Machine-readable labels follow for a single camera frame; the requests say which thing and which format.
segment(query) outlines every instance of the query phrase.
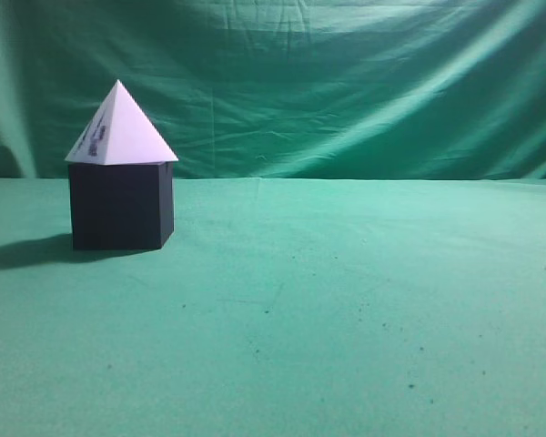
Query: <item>black cube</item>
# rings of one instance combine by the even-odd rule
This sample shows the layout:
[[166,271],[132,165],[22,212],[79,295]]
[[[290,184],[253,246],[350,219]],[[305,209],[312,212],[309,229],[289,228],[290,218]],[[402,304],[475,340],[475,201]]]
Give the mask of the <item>black cube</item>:
[[68,170],[74,249],[161,249],[174,232],[171,162]]

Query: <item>green fabric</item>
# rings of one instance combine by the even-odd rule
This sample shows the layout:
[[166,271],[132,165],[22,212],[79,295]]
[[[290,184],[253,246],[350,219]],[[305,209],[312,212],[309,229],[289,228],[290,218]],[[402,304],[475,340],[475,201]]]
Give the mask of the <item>green fabric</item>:
[[117,78],[182,178],[546,175],[546,0],[0,0],[0,176]]
[[0,180],[0,437],[546,436],[546,182],[177,180],[73,252]]

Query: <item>green backdrop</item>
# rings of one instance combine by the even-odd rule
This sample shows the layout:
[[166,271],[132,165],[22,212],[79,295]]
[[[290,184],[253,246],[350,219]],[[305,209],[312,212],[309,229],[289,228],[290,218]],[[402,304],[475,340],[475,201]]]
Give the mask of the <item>green backdrop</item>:
[[0,177],[117,78],[181,178],[546,176],[546,0],[0,0]]

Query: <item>pyramid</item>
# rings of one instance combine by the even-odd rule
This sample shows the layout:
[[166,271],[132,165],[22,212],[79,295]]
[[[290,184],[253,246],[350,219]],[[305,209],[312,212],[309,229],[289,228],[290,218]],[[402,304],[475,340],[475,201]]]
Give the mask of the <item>pyramid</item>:
[[117,80],[65,161],[113,166],[178,158]]

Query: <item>white pyramid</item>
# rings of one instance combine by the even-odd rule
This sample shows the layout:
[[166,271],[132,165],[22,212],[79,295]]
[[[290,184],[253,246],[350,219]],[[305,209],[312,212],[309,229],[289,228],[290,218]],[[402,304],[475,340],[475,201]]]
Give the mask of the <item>white pyramid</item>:
[[117,81],[65,161],[112,166],[178,158]]

